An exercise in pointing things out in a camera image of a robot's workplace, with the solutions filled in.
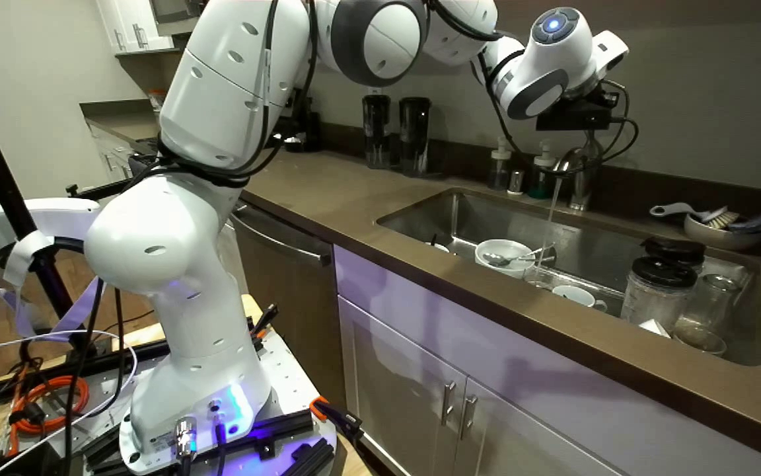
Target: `kitchen sink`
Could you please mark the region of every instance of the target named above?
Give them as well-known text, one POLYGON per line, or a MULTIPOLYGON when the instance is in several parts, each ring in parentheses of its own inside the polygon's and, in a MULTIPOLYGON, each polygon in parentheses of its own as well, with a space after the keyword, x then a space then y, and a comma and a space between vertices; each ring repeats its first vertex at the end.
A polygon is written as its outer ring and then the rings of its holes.
MULTIPOLYGON (((512 198, 472 191, 443 191, 381 218, 377 224, 466 263, 475 263, 475 247, 489 237, 520 240, 528 249, 544 247, 552 251, 552 260, 536 267, 536 280, 528 282, 536 288, 578 285, 589 292, 598 302, 595 306, 611 318, 622 312, 630 267, 637 257, 644 257, 641 240, 647 237, 581 218, 554 215, 554 220, 548 220, 544 207, 525 207, 512 198)), ((722 356, 738 364, 759 364, 759 269, 715 257, 709 257, 706 267, 735 272, 742 285, 730 319, 719 330, 727 341, 722 356)))

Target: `white bowl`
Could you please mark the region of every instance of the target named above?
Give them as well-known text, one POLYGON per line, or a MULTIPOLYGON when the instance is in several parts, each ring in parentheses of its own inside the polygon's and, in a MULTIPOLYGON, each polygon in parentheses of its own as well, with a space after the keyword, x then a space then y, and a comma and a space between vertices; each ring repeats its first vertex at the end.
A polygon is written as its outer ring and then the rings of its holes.
POLYGON ((517 240, 492 237, 475 247, 475 263, 511 278, 520 278, 533 267, 533 251, 517 240))
POLYGON ((554 285, 552 293, 559 298, 569 298, 573 304, 581 304, 581 306, 595 306, 595 302, 598 302, 595 293, 589 293, 581 285, 554 285))
POLYGON ((706 222, 698 222, 692 215, 685 218, 685 230, 690 237, 715 247, 715 249, 752 249, 761 240, 761 230, 722 230, 706 222))

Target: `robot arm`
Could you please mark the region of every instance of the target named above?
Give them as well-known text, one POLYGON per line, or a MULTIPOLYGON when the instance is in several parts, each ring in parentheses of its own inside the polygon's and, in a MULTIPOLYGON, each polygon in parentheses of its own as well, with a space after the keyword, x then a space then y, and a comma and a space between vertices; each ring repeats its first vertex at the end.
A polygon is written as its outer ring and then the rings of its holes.
POLYGON ((591 37, 578 10, 552 9, 533 21, 528 46, 516 37, 489 43, 475 58, 475 72, 511 118, 528 118, 559 99, 595 91, 627 54, 614 33, 591 37))
POLYGON ((369 87, 400 81, 421 51, 449 66, 472 62, 511 118, 585 96, 627 56, 615 34, 591 37, 573 9, 541 14, 520 46, 496 33, 495 0, 215 0, 162 109, 163 146, 194 166, 248 170, 308 46, 327 68, 369 87))
POLYGON ((104 280, 151 298, 172 349, 138 384, 118 431, 134 473, 184 454, 166 444, 176 444, 180 420, 208 429, 216 403, 237 440, 271 395, 248 330, 237 326, 244 282, 221 267, 216 235, 244 183, 261 170, 258 154, 306 58, 372 87, 401 79, 421 51, 443 63, 475 62, 492 99, 520 118, 581 96, 627 54, 614 34, 591 37, 570 9, 540 15, 528 48, 496 34, 495 25, 492 0, 205 5, 159 117, 162 150, 175 170, 104 207, 85 237, 86 263, 104 280))

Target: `brown countertop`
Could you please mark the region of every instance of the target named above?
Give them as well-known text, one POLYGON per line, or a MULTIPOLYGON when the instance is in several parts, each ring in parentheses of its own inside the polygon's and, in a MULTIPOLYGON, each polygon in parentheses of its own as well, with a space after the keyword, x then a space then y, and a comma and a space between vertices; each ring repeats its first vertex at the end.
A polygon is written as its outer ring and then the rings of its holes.
POLYGON ((462 179, 367 170, 338 154, 279 154, 250 179, 245 200, 761 450, 761 364, 735 364, 651 337, 375 222, 449 189, 489 194, 462 179))

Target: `drawer handle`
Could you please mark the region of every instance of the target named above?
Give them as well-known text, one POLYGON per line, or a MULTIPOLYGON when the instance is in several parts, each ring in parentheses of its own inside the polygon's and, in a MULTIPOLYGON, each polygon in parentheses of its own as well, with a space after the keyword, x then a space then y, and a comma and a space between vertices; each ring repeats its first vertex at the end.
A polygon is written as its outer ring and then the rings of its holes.
POLYGON ((458 392, 455 382, 443 384, 441 407, 438 407, 438 427, 443 427, 455 416, 455 392, 458 392))
POLYGON ((146 34, 142 34, 146 30, 142 30, 141 25, 133 25, 133 30, 134 30, 138 46, 141 46, 141 48, 149 48, 149 40, 146 40, 146 34))
POLYGON ((470 434, 475 424, 475 411, 478 411, 478 396, 470 395, 462 407, 459 441, 470 434))
POLYGON ((121 34, 118 30, 114 30, 114 37, 117 37, 117 48, 125 51, 125 43, 121 43, 121 34))
POLYGON ((320 265, 327 265, 327 263, 330 263, 330 257, 324 257, 324 253, 316 253, 316 251, 306 251, 306 249, 283 243, 283 240, 277 240, 274 235, 266 235, 266 232, 250 228, 250 224, 248 224, 245 220, 241 220, 237 215, 236 215, 232 220, 236 220, 241 228, 245 228, 250 235, 257 235, 257 237, 261 237, 261 240, 266 240, 266 243, 271 243, 271 247, 277 247, 277 249, 285 249, 285 251, 308 257, 308 260, 315 260, 315 263, 320 263, 320 265))

